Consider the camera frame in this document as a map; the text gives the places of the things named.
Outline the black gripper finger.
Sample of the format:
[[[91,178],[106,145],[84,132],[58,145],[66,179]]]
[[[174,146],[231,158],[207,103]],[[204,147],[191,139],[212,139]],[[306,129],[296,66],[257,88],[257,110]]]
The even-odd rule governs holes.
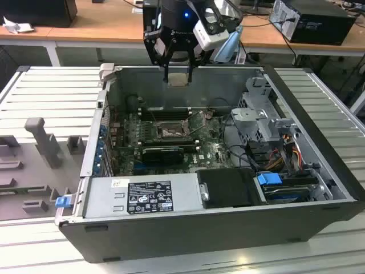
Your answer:
[[[194,47],[192,45],[188,46],[188,59],[189,59],[189,68],[188,68],[188,82],[192,82],[192,74],[194,68],[200,66],[203,62],[204,50],[201,50],[198,56],[195,55]]]
[[[161,58],[161,65],[164,68],[164,78],[163,81],[165,83],[168,82],[168,73],[169,73],[169,63],[172,59],[173,53],[175,51],[175,44],[173,42],[165,49],[165,52]]]

